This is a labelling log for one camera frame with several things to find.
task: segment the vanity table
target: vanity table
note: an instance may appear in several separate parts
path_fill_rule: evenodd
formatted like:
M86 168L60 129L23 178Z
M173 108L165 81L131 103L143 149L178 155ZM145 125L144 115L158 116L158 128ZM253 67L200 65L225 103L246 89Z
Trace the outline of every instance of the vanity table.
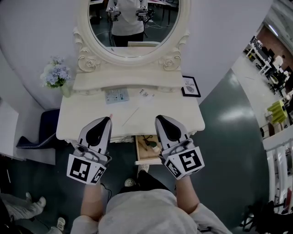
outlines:
M180 1L174 27L156 47L104 46L88 19L89 5L90 0L81 1L78 26L73 32L79 46L77 76L71 96L62 100L57 138L77 140L87 124L105 116L112 116L111 142L156 135L158 115L183 123L191 134L204 130L196 98L184 97L181 92L180 51L189 36L190 0ZM127 88L129 101L106 104L105 90L117 88ZM141 97L142 89L152 98Z

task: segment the decorative carving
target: decorative carving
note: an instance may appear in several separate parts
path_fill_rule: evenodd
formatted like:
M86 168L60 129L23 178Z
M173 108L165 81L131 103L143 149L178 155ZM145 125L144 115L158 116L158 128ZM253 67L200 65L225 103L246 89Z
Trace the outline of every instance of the decorative carving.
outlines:
M185 45L190 33L187 31L177 46L168 54L159 59L159 64L165 71L174 71L181 65L181 45Z
M101 60L97 56L92 55L91 50L85 45L78 29L75 27L73 31L75 43L79 44L78 66L83 72L93 72L100 68Z

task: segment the white ornate mirror frame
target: white ornate mirror frame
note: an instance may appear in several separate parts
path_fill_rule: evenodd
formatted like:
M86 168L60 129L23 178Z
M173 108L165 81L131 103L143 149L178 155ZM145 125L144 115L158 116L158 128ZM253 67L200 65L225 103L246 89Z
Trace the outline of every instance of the white ornate mirror frame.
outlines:
M155 86L163 92L181 89L180 50L189 37L190 0L179 1L178 18L167 38L154 51L138 57L115 55L97 41L88 19L89 2L81 0L78 26L74 29L79 45L75 93L90 95L101 88L129 85Z

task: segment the sneaker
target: sneaker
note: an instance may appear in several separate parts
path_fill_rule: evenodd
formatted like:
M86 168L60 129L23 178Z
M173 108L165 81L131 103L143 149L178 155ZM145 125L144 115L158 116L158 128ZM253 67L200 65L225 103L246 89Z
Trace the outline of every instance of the sneaker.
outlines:
M136 185L136 182L134 181L134 179L131 179L131 178L125 180L124 182L125 187L132 187L134 185Z
M32 196L31 196L31 194L29 192L26 192L26 201L28 203L32 203L33 202Z
M150 169L150 165L149 164L142 164L138 166L138 171L137 171L137 178L138 178L138 174L141 170L144 170L145 172L148 172L148 170Z
M41 207L45 207L47 202L46 202L46 199L45 199L44 197L41 197L37 203L38 203Z
M62 217L59 217L58 218L58 222L57 222L57 228L61 231L61 232L63 232L63 230L64 230L64 227L65 227L65 219L63 219Z

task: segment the gray floor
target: gray floor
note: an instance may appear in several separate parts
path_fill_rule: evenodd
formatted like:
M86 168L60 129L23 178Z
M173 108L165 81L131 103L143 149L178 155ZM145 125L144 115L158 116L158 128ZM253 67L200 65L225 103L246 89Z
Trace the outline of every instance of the gray floor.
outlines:
M268 166L259 127L255 117L245 114L251 106L232 71L200 108L206 129L192 138L200 147L206 166L192 176L192 182L201 202L233 233L241 233L238 225L244 208L257 201L268 201ZM9 163L12 194L24 197L30 191L33 198L45 196L47 206L38 219L52 226L63 216L68 223L66 233L79 214L84 187L66 177L68 154L72 151L72 147L58 151L56 166L32 161ZM102 182L115 195L126 178L136 175L136 149L130 143L111 144L109 151L113 161ZM164 166L151 166L149 172L174 191L175 181ZM28 222L35 228L42 226L37 221Z
M165 15L163 18L163 9L161 7L155 7L154 5L149 4L149 9L155 11L154 17L152 18L153 22L148 22L145 28L146 35L144 36L145 42L162 42L173 29L173 26L176 22L178 9L172 8L170 11L170 24L168 24L168 9L165 10ZM107 21L106 8L100 10L100 16L102 19L100 22L91 20L92 30L97 36L98 40L106 47L110 47L109 40L109 30L110 23Z

